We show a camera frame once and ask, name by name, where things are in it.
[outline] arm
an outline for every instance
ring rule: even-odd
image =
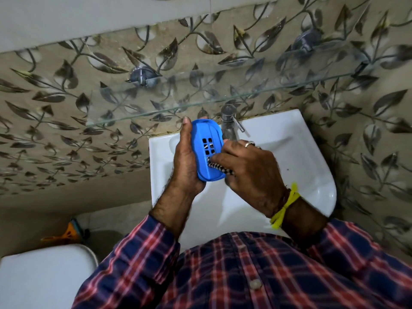
[[[197,177],[191,132],[192,124],[185,118],[167,188],[149,215],[83,283],[73,309],[141,308],[162,297],[192,201],[205,187]]]
[[[227,141],[212,161],[235,172],[227,175],[231,189],[267,218],[286,202],[284,186],[273,154],[246,141]],[[299,198],[285,213],[284,231],[313,259],[368,289],[388,305],[412,303],[412,269],[385,254],[370,235],[353,223],[332,220]]]

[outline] silver ring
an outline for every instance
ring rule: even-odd
[[[249,144],[256,146],[254,141],[249,141],[245,144],[245,147],[248,147]]]

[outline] yellow thread bracelet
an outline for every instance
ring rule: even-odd
[[[298,198],[300,197],[299,193],[297,192],[297,184],[296,182],[292,183],[291,186],[291,193],[289,194],[288,201],[279,210],[270,220],[270,224],[272,225],[273,229],[279,229],[282,225],[283,219],[285,218],[286,209],[292,205]]]

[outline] blue soap dish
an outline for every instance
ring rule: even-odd
[[[222,130],[212,119],[197,119],[192,122],[192,149],[196,156],[197,176],[202,181],[217,181],[226,175],[208,166],[214,154],[223,146]]]

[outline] faucet handle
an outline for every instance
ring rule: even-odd
[[[222,121],[231,123],[234,122],[243,133],[245,132],[244,127],[240,124],[240,122],[236,119],[236,107],[232,104],[225,104],[221,110],[222,113]]]

